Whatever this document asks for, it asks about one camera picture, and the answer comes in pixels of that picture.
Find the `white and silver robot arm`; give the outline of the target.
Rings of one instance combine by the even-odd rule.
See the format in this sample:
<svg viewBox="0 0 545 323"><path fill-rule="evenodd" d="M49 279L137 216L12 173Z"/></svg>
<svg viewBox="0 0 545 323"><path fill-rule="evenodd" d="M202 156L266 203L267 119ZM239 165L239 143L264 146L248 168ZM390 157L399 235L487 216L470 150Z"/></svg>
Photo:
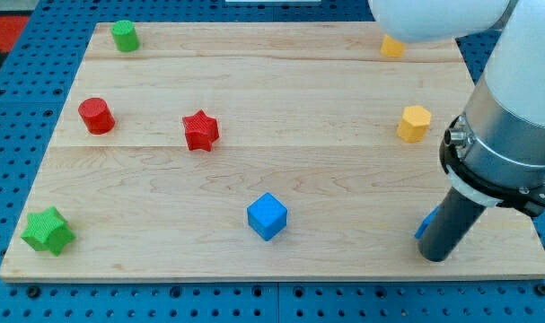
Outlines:
<svg viewBox="0 0 545 323"><path fill-rule="evenodd" d="M419 236L446 259L489 207L545 211L545 0L370 0L383 31L403 43L498 30L500 37L439 158L451 182Z"/></svg>

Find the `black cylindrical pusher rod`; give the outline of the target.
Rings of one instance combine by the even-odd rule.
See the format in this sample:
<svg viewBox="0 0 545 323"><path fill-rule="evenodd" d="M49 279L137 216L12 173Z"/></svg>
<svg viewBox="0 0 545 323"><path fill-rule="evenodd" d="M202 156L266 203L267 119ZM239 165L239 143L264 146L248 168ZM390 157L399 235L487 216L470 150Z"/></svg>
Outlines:
<svg viewBox="0 0 545 323"><path fill-rule="evenodd" d="M420 254L433 262L446 260L486 210L455 188L447 192L438 206L434 220L418 240Z"/></svg>

